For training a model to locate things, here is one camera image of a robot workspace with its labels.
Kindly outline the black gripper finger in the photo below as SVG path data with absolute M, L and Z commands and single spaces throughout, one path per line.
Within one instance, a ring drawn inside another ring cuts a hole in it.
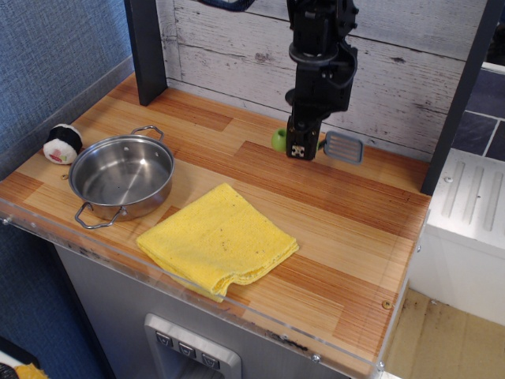
M 317 132 L 307 132 L 304 136 L 304 147 L 306 160 L 313 160 L 319 149 L 319 133 Z
M 305 124 L 298 124 L 294 116 L 288 118 L 286 129 L 286 154 L 290 158 L 306 159 Z

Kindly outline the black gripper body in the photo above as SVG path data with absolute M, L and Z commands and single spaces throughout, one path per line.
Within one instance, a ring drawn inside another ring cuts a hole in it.
M 347 111 L 357 60 L 297 60 L 295 87 L 286 94 L 291 106 L 287 133 L 309 133 L 335 112 Z

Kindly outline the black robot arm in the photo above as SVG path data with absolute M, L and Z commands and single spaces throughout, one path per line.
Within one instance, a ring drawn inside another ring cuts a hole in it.
M 322 121 L 347 111 L 357 72 L 357 48 L 346 42 L 357 27 L 354 1 L 288 1 L 296 62 L 295 87 L 286 93 L 291 106 L 286 131 L 286 154 L 312 160 L 316 156 Z

